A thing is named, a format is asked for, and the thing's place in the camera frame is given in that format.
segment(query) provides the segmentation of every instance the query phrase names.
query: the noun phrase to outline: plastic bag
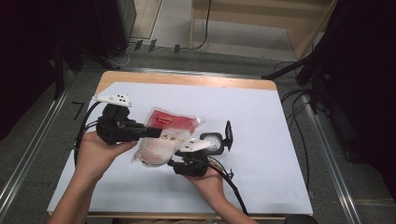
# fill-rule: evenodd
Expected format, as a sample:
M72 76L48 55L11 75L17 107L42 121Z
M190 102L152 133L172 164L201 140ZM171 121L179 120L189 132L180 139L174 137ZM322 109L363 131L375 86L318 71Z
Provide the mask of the plastic bag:
M144 138L134 154L133 161L140 160L149 167L166 164L184 141L190 139L195 128L205 122L204 118L178 115L154 107L147 127L163 129L160 138Z

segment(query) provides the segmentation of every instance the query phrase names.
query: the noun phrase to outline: gray floor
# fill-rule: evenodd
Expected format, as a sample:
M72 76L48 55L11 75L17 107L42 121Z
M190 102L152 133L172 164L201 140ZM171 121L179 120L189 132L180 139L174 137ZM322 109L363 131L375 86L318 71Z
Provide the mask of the gray floor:
M130 56L131 61L121 70L140 67L260 78L262 74L270 74L278 63L278 61L273 60L205 52L182 51L179 54L174 54L172 49L155 49L148 53L147 47L138 51L131 50ZM117 60L126 61L127 58L121 54ZM46 212L47 206L56 188L69 151L73 146L78 125L82 120L82 115L77 120L73 120L78 107L73 105L72 102L82 102L87 105L104 71L97 63L85 61L82 71L76 74L76 80L71 86L57 118L45 136L29 173L24 178L21 188L7 210L3 223L45 223L49 218ZM294 73L290 73L276 80L279 96L287 91L300 88L295 84L294 76ZM38 99L37 103L15 126L8 138L0 143L2 155L0 159L2 165L0 184L2 186L12 175L40 120L45 116L46 110L52 103L52 94L53 87L49 88ZM289 99L284 104L286 116L290 113L291 101L292 99ZM356 203L361 223L395 223L396 206L390 199L380 174L368 165L347 161L343 145L334 131L331 121L325 114L319 114L318 117L332 146L332 153L336 158L343 178ZM307 142L310 163L309 192L314 217L321 224L348 223L308 114L303 111L297 116L297 119L302 126L304 138ZM290 134L302 173L306 177L304 150L295 125L291 126ZM91 218L89 223L111 223L111 219ZM263 223L282 223L282 221L268 220Z
M173 48L190 44L191 1L163 0L161 12L151 39L157 46ZM258 25L210 21L203 52L221 53L281 61L295 60L285 29ZM205 37L205 21L194 21L195 47Z

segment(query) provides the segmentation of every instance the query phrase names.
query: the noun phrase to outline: cable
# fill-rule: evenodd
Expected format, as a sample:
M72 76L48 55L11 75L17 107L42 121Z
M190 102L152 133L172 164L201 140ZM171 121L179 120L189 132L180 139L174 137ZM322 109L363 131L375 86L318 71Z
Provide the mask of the cable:
M128 41L128 45L127 45L125 48L121 48L121 49L119 49L119 50L117 51L117 53L115 53L115 54L113 54L113 55L111 55L111 56L108 56L108 59L113 59L113 58L119 56L119 54L120 54L123 50L128 49L128 48L131 46L131 45L129 45L129 44L136 44L136 42L134 42L134 41Z
M215 162L221 167L221 169L223 169L224 173L225 173L230 179L233 179L233 170L231 170L231 173L228 174L227 170L224 168L224 166L221 164L220 161L218 161L218 160L216 160L215 158L210 157L210 156L209 156L208 158L211 159L211 160L213 160L213 161L215 161Z
M84 131L90 129L91 127L94 127L97 124L97 120L94 122L91 122L90 124L87 124L84 128Z
M309 190L309 159L308 159L308 151L307 151L307 149L306 149L306 143L305 143L305 139L304 139L304 136L303 136L303 132L301 131L300 125L299 125L297 119L295 118L296 114L295 114L295 110L294 110L295 103L296 103L297 100L298 100L300 97L302 97L304 94L306 94L306 92L300 93L300 94L294 99L293 104L292 104L292 106L291 106L291 110L292 110L292 113L293 113L293 116L294 116L294 120L295 120L295 123L296 123L296 126L297 126L297 130L298 130L298 132L299 132L299 134L300 134L300 136L301 136L301 140L302 140L302 142L303 142L304 154L305 154L305 166L306 166L306 181L305 181L305 187L306 187L307 190Z
M297 106L297 108L295 108L296 110L297 109L300 109L297 113L295 113L295 115L297 116L298 114L300 114L301 112L303 112L304 111L304 106L307 106L309 104L309 102L307 102L307 103L303 103L303 104L301 104L301 105L299 105L299 106ZM291 118L292 117L292 119L291 119L291 122L290 122L290 124L289 124L289 130L290 130L290 128L291 128L291 124L294 122L294 120L295 120L295 117L293 116L293 113L290 113L290 115L286 118L286 120L288 120L289 118Z
M116 66L118 66L118 67L127 65L127 64L131 61L131 57L130 57L129 54L128 54L128 49L131 48L132 46L134 46L134 44L128 46L128 48L126 48L126 50L125 50L125 54L126 54L126 56L128 57L128 60L126 61L126 63L119 64L119 63L114 63L114 62L111 61L110 59L107 59L107 60L108 60L110 63L112 63L112 64L114 64L114 65L116 65Z
M244 204L244 201L242 200L242 197L241 197L241 195L239 194L238 188L236 187L236 185L233 183L233 181L232 181L226 174L224 174L224 173L223 173L221 170L219 170L216 166L214 166L214 165L212 165L212 164L210 164L210 163L207 163L207 162L204 162L204 161L199 161L199 160L196 160L196 159L191 159L191 158L188 158L187 161L196 161L196 162L199 162L199 163L201 163L201 164L203 164L203 165L205 165L205 166L208 166L208 167L212 168L212 169L215 170L216 172L218 172L219 175L221 175L221 177L222 177L222 178L230 185L230 187L233 189L233 193L235 194L236 198L238 199L238 202L241 204L242 211L244 212L245 215L248 216L248 210L246 209L245 204Z
M289 97L291 97L293 94L297 93L297 92L304 92L304 93L308 93L311 92L311 90L296 90L296 91L289 91L287 93L285 93L285 95L283 95L282 99L280 100L280 103L283 104L283 102L285 102L286 99L288 99Z
M97 120L94 120L94 121L92 121L92 122L86 124L85 126L91 126L91 125L96 124L96 123L97 123Z
M189 49L189 48L181 48L181 49L198 50L198 49L200 49L200 48L204 45L204 43L205 43L206 40L207 40L207 25L208 25L208 23L209 23L209 14L210 14L210 7L211 7L211 6L212 6L212 0L209 0L209 7L207 8L207 14L206 14L205 38L204 38L204 41L202 42L202 44L201 44L200 46L195 47L195 48L192 48L192 49Z
M74 155L74 159L75 159L75 165L77 164L77 160L78 160L78 149L79 146L81 145L81 140L82 140L82 135L84 134L85 131L85 123L88 120L88 117L90 116L90 114L92 113L92 111L100 104L100 102L95 102L91 108L88 110L87 114L84 117L84 120L81 122L81 126L79 127L79 132L76 138L76 143L75 143L75 155Z
M203 5L203 0L201 0L201 17L203 17L204 16L204 5ZM202 29L205 31L206 30L206 28L205 28L205 25L204 25L204 20L201 20L201 25L202 25Z

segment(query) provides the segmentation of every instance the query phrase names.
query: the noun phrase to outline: white table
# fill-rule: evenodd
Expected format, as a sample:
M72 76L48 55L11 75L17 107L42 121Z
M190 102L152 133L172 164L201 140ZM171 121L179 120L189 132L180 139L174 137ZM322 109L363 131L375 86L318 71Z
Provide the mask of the white table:
M194 133L221 133L233 126L233 147L218 160L233 169L233 182L254 218L312 215L276 86L267 80L106 72L99 94L128 93L130 119L144 123L154 106L183 115L205 117ZM101 116L105 104L89 121ZM131 162L137 147L114 161L93 193L89 216L206 218L213 210L195 187L172 167L148 168ZM74 172L73 152L49 204L51 213ZM240 207L224 182L228 200Z

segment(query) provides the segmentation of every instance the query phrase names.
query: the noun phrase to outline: person's right hand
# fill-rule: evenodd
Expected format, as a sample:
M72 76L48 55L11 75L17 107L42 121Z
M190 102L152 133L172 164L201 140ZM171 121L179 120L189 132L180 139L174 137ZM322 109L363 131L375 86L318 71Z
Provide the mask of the person's right hand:
M223 181L219 173L212 168L208 167L205 175L202 177L184 176L198 188L202 197L210 205L214 206L215 203L223 203L226 201L224 196Z

